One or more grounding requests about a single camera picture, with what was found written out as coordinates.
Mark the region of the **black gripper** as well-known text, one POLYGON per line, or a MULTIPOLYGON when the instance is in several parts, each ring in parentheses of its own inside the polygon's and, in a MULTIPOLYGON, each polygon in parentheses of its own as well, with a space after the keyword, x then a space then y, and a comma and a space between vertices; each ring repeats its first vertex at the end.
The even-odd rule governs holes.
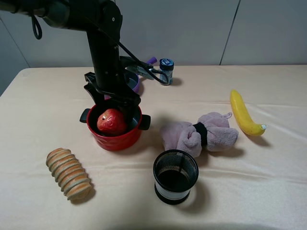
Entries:
POLYGON ((121 62, 107 60, 93 60, 94 72, 85 74, 87 84, 84 89, 90 94, 96 106, 106 107, 105 95, 110 96, 115 104, 120 105, 119 110, 124 115, 127 131, 133 130, 139 123, 140 111, 138 106, 141 102, 140 96, 129 86, 126 78, 125 68, 121 62))

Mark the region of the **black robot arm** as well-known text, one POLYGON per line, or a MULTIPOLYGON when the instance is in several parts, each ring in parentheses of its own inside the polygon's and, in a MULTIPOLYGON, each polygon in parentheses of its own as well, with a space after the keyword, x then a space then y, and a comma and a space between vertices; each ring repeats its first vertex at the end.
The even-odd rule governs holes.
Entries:
POLYGON ((37 40, 42 38, 38 18, 50 27, 85 31, 94 72, 85 74, 84 89, 101 112, 111 108, 119 110, 124 118, 120 127, 124 128, 124 133, 128 131, 141 99, 128 86, 124 57, 119 55, 122 15, 113 1, 2 0, 0 9, 29 16, 37 40))

